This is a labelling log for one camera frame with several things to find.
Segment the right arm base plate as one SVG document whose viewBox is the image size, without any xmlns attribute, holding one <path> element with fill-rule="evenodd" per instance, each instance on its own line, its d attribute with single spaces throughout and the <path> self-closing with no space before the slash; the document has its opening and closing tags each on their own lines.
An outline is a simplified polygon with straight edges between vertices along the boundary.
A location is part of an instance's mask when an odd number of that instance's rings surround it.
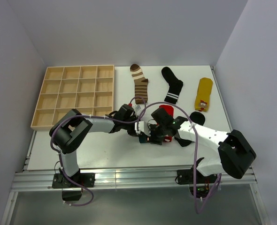
<svg viewBox="0 0 277 225">
<path fill-rule="evenodd" d="M 203 176 L 200 172 L 196 171 L 197 184 L 212 184 L 218 178 L 217 174 Z M 175 182 L 179 185 L 193 185 L 193 169 L 180 169 L 177 170 Z"/>
</svg>

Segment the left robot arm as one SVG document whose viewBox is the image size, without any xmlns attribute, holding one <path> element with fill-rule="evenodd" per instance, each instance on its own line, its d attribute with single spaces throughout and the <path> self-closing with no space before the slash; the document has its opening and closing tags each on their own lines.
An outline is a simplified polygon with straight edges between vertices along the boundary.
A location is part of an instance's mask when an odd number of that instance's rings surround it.
<svg viewBox="0 0 277 225">
<path fill-rule="evenodd" d="M 71 109 L 49 131 L 51 148 L 59 153 L 63 170 L 63 182 L 75 187 L 80 181 L 77 163 L 77 149 L 88 133 L 116 133 L 124 129 L 135 134 L 134 125 L 138 120 L 134 109 L 124 104 L 118 111 L 103 116 L 82 114 Z"/>
</svg>

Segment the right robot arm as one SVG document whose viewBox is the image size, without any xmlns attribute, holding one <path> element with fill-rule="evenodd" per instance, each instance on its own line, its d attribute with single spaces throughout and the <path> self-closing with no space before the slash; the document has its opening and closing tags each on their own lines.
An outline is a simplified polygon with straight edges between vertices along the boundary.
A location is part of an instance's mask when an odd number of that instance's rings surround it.
<svg viewBox="0 0 277 225">
<path fill-rule="evenodd" d="M 217 153 L 216 157 L 201 157 L 192 170 L 192 179 L 203 182 L 208 176 L 227 173 L 233 178 L 241 179 L 257 155 L 247 139 L 238 130 L 231 132 L 218 131 L 187 118 L 169 115 L 165 109 L 158 108 L 151 114 L 157 125 L 151 129 L 151 137 L 178 136 L 181 140 L 195 142 Z"/>
</svg>

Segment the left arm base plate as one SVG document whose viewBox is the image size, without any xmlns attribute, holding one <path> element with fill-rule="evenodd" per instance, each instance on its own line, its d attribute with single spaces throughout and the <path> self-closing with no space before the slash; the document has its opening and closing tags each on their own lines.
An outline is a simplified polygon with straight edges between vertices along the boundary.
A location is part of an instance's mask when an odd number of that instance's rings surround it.
<svg viewBox="0 0 277 225">
<path fill-rule="evenodd" d="M 83 187 L 94 187 L 95 173 L 79 173 L 69 179 L 63 175 L 63 173 L 56 173 L 53 177 L 52 188 L 79 188 L 79 185 Z"/>
</svg>

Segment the red sock with white bear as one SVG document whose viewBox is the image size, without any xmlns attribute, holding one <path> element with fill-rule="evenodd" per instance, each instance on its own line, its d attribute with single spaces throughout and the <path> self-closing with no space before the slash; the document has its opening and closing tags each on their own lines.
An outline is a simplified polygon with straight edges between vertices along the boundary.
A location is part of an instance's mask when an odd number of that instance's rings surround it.
<svg viewBox="0 0 277 225">
<path fill-rule="evenodd" d="M 159 108 L 163 108 L 168 113 L 168 115 L 174 117 L 174 108 L 172 106 L 170 106 L 170 105 L 160 105 Z M 172 137 L 167 135 L 167 136 L 164 137 L 163 141 L 169 143 L 169 142 L 172 141 Z"/>
</svg>

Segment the black sock with white stripes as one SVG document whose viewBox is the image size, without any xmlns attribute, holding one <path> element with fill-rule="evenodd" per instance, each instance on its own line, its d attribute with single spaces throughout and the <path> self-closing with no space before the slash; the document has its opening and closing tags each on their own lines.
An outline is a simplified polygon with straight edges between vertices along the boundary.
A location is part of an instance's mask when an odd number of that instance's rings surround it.
<svg viewBox="0 0 277 225">
<path fill-rule="evenodd" d="M 163 78 L 169 85 L 169 90 L 166 94 L 164 101 L 176 104 L 183 87 L 183 82 L 174 75 L 174 73 L 169 67 L 164 67 L 161 73 Z"/>
</svg>

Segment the dark teal sock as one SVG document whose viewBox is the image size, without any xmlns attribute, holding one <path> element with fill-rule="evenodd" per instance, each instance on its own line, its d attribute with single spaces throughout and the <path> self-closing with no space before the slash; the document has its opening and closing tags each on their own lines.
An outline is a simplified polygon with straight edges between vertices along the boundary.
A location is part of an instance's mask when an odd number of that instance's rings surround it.
<svg viewBox="0 0 277 225">
<path fill-rule="evenodd" d="M 145 134 L 141 134 L 139 137 L 139 143 L 147 143 L 148 136 Z"/>
</svg>

